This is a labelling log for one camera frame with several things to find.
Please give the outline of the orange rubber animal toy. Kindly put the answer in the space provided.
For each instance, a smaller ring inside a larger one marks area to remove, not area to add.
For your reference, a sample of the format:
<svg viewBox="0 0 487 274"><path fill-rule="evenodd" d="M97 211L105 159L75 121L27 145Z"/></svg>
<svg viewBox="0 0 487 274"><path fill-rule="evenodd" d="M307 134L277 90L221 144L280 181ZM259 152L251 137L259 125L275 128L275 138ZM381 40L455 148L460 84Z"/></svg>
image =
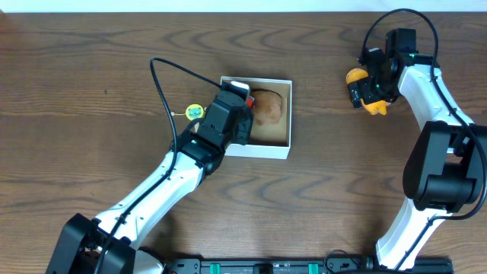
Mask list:
<svg viewBox="0 0 487 274"><path fill-rule="evenodd" d="M350 70L345 81L348 84L351 82L358 82L360 87L362 109L368 111L371 115L387 114L388 103L381 97L378 87L370 79L368 73L362 68L354 68Z"/></svg>

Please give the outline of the brown plush toy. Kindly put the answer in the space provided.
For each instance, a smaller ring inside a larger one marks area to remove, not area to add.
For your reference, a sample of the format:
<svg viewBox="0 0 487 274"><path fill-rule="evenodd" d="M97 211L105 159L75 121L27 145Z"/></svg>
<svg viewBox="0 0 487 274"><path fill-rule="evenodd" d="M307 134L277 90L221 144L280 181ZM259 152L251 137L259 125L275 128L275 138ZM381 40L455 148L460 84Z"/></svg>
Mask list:
<svg viewBox="0 0 487 274"><path fill-rule="evenodd" d="M254 119L257 125L271 125L279 123L282 116L282 97L269 90L251 91L255 99Z"/></svg>

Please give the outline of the red toy truck grey crane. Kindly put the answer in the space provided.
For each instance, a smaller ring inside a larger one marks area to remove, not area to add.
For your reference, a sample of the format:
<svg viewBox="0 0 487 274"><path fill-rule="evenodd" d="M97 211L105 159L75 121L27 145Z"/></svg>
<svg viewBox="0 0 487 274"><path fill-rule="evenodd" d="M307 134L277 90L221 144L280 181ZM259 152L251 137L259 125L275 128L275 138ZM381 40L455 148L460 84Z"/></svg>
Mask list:
<svg viewBox="0 0 487 274"><path fill-rule="evenodd" d="M246 105L249 109L254 110L255 109L255 98L251 95L247 97L246 100Z"/></svg>

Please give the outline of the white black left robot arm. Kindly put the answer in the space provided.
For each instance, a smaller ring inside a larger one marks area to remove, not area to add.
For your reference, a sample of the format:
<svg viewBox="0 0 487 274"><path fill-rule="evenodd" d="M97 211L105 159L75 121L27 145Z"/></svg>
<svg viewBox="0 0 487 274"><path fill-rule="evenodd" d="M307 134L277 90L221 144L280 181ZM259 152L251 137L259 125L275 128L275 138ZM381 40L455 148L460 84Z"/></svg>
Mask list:
<svg viewBox="0 0 487 274"><path fill-rule="evenodd" d="M73 216L63 227L49 273L163 273L165 263L141 250L152 228L185 195L215 172L231 143L244 145L252 128L250 86L223 82L202 119L173 143L157 169L120 202L89 219Z"/></svg>

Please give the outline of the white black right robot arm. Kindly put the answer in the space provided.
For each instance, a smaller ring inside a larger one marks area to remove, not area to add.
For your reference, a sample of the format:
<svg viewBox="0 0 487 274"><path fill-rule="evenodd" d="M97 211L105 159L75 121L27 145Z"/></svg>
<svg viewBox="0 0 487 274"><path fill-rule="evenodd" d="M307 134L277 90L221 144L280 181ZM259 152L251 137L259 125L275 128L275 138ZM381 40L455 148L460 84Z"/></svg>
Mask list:
<svg viewBox="0 0 487 274"><path fill-rule="evenodd" d="M384 115L404 97L420 128L403 171L406 198L375 245L381 268L406 271L443 221L482 199L486 128L458 107L439 64L416 49L415 30L388 32L385 48L365 49L359 62L345 77L352 106Z"/></svg>

